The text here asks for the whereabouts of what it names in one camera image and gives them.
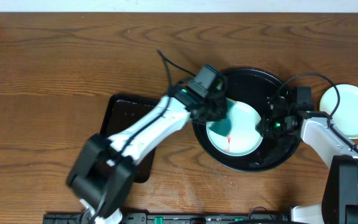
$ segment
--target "green object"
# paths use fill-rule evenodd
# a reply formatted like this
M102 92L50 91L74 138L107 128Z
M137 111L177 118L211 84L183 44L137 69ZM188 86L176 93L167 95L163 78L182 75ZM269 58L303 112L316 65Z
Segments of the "green object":
M222 119L221 121L217 121L209 127L209 130L215 132L216 134L220 136L228 136L231 131L231 121L229 119L229 112L231 108L234 106L234 102L227 99L227 112L226 112L226 118Z
M154 224L162 224L162 217L155 217L154 218Z

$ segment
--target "black round tray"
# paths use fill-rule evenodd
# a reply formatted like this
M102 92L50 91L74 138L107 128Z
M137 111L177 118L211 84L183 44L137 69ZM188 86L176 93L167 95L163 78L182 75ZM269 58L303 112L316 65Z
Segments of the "black round tray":
M227 76L229 84L226 97L247 103L262 119L271 115L267 97L271 97L282 85L280 79L256 68L233 68L223 71L223 74ZM193 123L193 129L198 142L212 158L227 167L245 172L261 172L275 168L291 157L300 143L294 136L280 139L264 138L254 152L245 156L229 156L212 145L205 125Z

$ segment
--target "wood grain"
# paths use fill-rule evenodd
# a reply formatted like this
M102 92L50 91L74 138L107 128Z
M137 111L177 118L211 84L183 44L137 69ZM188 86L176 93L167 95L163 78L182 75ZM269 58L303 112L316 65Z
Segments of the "wood grain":
M45 212L81 210L65 177L99 131L111 95L163 95L167 79L156 49L193 72L204 63L252 66L283 80L320 72L358 86L358 14L1 13L0 223L41 223ZM316 104L329 88L318 78L292 85L312 86ZM320 202L327 175L305 144L274 170L228 169L204 152L188 125L159 145L149 181L133 186L126 206L287 211Z

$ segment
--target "wooden table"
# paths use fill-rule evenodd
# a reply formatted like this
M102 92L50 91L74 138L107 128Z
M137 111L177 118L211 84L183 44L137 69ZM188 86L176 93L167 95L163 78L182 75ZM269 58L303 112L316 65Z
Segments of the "wooden table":
M197 72L263 68L286 80L320 72L358 86L358 14L0 14L0 223L41 223L79 212L65 185L83 143L99 131L111 95L160 98L156 49ZM174 70L175 80L186 77ZM316 104L329 84L303 78ZM280 167L249 174L204 152L191 125L158 147L152 175L126 206L150 212L288 211L321 201L328 168L301 144Z

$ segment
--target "white plate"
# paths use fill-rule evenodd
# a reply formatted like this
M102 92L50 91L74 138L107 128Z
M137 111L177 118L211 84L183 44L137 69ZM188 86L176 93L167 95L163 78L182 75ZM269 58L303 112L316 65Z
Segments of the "white plate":
M227 137L209 129L213 122L206 123L208 138L215 148L229 156L244 156L258 148L263 139L255 129L260 121L258 112L251 106L237 101L228 112L228 116L232 128Z
M358 138L358 87L352 85L337 85L341 102L334 113L335 125L351 139ZM330 114L337 102L334 87L323 95L320 101L320 111Z

